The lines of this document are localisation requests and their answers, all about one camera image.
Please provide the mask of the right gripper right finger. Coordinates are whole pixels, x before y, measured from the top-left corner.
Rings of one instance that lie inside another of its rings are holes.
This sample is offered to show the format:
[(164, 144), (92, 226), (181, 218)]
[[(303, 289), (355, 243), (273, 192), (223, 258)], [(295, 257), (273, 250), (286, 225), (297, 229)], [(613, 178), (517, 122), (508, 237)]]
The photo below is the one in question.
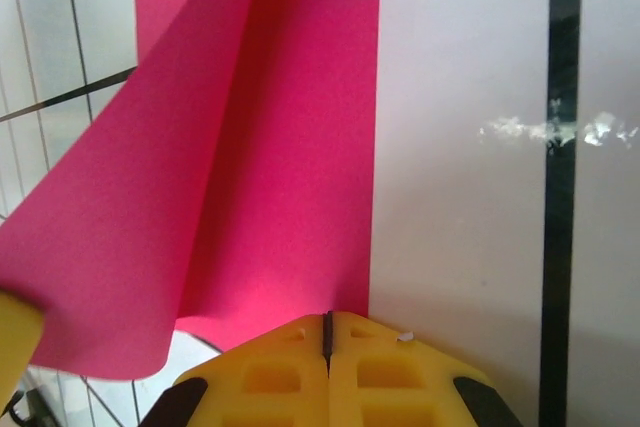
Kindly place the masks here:
[(480, 370), (411, 332), (329, 318), (330, 427), (523, 427)]

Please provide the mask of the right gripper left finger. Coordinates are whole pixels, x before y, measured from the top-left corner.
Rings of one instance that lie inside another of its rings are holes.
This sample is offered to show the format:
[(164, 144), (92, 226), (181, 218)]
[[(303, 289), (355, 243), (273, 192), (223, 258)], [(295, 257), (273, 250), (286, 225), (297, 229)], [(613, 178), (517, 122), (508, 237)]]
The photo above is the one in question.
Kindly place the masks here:
[(191, 368), (144, 427), (328, 427), (330, 323), (303, 316)]

